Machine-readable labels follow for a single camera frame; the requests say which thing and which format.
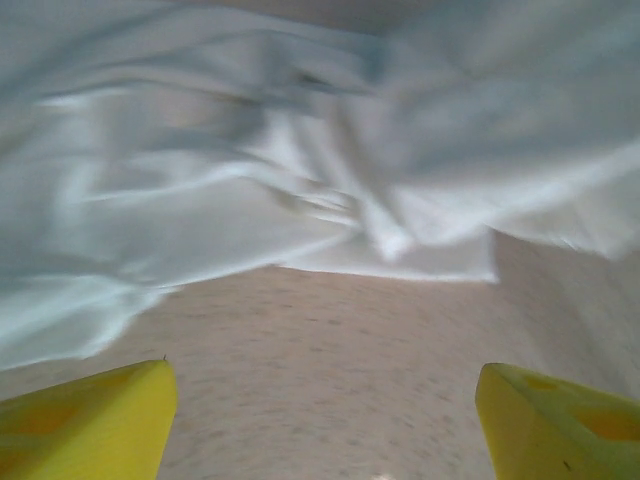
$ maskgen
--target yellow object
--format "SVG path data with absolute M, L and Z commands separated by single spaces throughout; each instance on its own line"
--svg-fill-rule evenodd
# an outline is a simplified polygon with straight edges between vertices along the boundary
M 640 478 L 638 403 L 489 364 L 476 406 L 498 480 Z
M 166 361 L 0 402 L 0 480 L 151 480 L 177 406 Z

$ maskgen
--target white cloth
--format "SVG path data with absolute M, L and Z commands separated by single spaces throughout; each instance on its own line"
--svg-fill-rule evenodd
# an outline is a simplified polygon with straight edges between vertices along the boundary
M 450 0 L 386 38 L 4 1 L 0 368 L 92 355 L 176 287 L 266 264 L 493 281 L 493 230 L 623 253 L 638 25 L 615 0 Z

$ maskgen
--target speckled floor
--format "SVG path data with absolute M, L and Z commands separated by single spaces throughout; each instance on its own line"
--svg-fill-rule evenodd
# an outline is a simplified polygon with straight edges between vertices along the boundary
M 278 268 L 192 285 L 98 357 L 0 373 L 1 395 L 166 354 L 180 407 L 159 479 L 488 480 L 485 362 L 640 396 L 640 255 L 498 252 L 497 286 Z

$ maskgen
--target beige floor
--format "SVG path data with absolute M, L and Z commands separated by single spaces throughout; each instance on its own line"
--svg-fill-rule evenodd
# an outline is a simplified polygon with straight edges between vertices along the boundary
M 640 256 L 501 238 L 499 263 L 498 286 L 277 268 L 193 285 L 96 358 L 0 373 L 1 394 L 166 354 L 181 400 L 159 479 L 491 479 L 485 362 L 640 396 Z

